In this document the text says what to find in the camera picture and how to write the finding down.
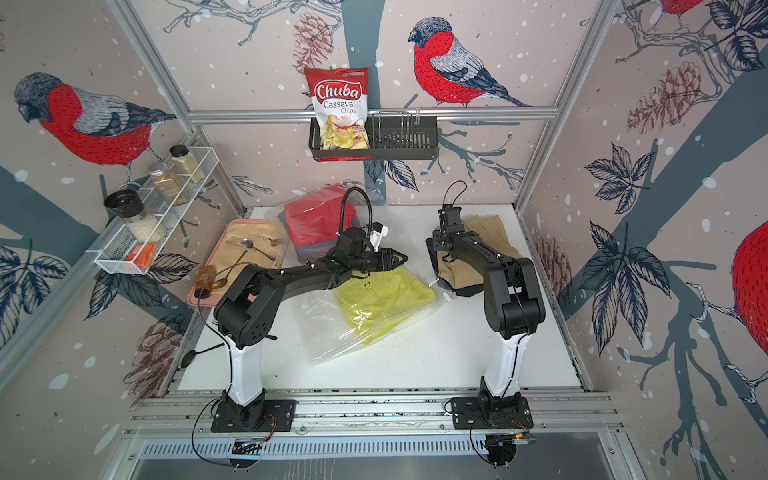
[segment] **metal spoon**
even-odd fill
[[[235,262],[235,263],[240,263],[240,261],[243,259],[243,257],[245,257],[245,254],[246,254],[246,253],[248,253],[248,251],[247,251],[247,250],[246,250],[246,251],[244,251],[244,252],[242,252],[242,253],[240,254],[240,258],[238,258],[238,259],[237,259],[237,262]],[[230,277],[230,273],[232,273],[232,270],[233,270],[233,269],[231,269],[231,268],[230,268],[230,271],[229,271],[229,272],[227,272],[227,276],[225,276],[224,278],[222,278],[222,279],[218,279],[218,280],[216,280],[215,282],[213,282],[213,283],[211,284],[211,286],[213,287],[213,289],[212,289],[212,290],[218,290],[218,289],[219,289],[219,288],[221,288],[222,286],[225,286],[225,285],[227,285],[227,279]]]
[[[240,244],[241,244],[243,247],[246,247],[246,248],[249,248],[249,249],[254,249],[254,250],[255,250],[255,251],[257,251],[257,252],[261,252],[261,254],[262,254],[262,255],[264,255],[266,258],[268,258],[268,259],[270,259],[270,260],[272,260],[272,261],[275,261],[275,260],[277,260],[277,258],[275,258],[275,257],[273,257],[273,256],[269,255],[268,253],[266,253],[266,252],[264,252],[264,251],[262,251],[262,250],[259,250],[259,249],[258,249],[258,248],[256,248],[256,247],[254,247],[254,246],[253,246],[253,240],[251,240],[250,238],[243,238],[243,239],[240,241]]]

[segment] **chips bag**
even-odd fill
[[[306,68],[323,150],[369,148],[368,68]]]

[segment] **folded khaki clothing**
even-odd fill
[[[463,220],[462,223],[467,231],[477,233],[489,247],[512,258],[522,258],[520,252],[509,245],[507,230],[498,215],[483,218],[475,215]],[[438,275],[450,283],[455,290],[482,283],[482,275],[466,262],[456,260],[448,263],[442,259],[442,255],[438,255],[437,264]]]

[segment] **white table surface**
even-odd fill
[[[255,209],[252,218],[263,218],[267,210]],[[437,227],[437,210],[437,206],[419,205],[374,207],[373,211],[374,220],[390,227],[382,247],[392,247],[407,254],[406,268],[421,278],[434,277],[424,242]],[[471,215],[499,215],[509,243],[522,255],[530,256],[511,205],[462,205],[462,218]],[[293,246],[289,247],[289,252],[283,265],[298,264]],[[431,316],[371,346],[312,364],[303,350],[296,323],[301,303],[301,296],[281,303],[270,331],[278,340],[263,340],[261,376],[267,389],[477,387],[499,338],[485,321],[482,293],[479,293],[471,298],[455,297]],[[525,350],[520,385],[579,386],[546,301],[545,308],[545,321],[539,324]],[[208,322],[212,319],[212,315],[209,316]],[[220,342],[220,338],[206,328],[195,349],[206,349]],[[179,389],[224,389],[228,381],[227,350],[221,347],[196,357],[184,371]]]

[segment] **yellow shirt in plastic bag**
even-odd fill
[[[373,272],[364,280],[352,278],[333,292],[344,320],[369,345],[435,301],[435,292],[404,267]]]

